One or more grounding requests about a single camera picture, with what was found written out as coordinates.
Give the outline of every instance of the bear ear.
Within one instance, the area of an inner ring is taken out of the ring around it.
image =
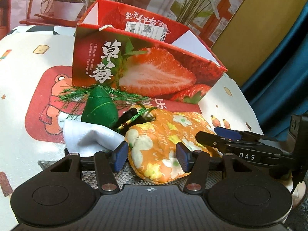
[[[64,79],[67,79],[68,76],[65,75],[65,74],[60,74],[60,75],[57,75],[57,77],[55,78],[55,82],[58,82],[58,81],[61,81],[61,80],[64,80]]]

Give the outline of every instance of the yellow wall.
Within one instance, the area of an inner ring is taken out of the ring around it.
[[[307,0],[245,0],[213,52],[241,86],[287,34]]]

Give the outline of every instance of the white circular logo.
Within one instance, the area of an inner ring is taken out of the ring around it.
[[[147,191],[149,191],[149,192],[153,192],[153,191],[155,191],[156,190],[156,188],[153,188],[153,187],[148,187],[147,188]]]

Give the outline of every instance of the metal screw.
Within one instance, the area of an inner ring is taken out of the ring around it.
[[[199,191],[202,187],[200,184],[191,183],[191,184],[188,184],[186,188],[190,191]]]
[[[114,191],[114,190],[116,190],[116,188],[117,188],[117,186],[112,184],[112,183],[106,183],[102,186],[102,190],[108,191],[108,192]]]

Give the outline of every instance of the white rope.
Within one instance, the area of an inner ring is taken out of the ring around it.
[[[106,28],[113,28],[113,26],[112,26],[111,24],[105,25],[105,26],[103,26],[103,27],[100,27],[98,30],[99,30],[99,31],[102,31],[102,30],[104,30],[104,29],[106,29]]]

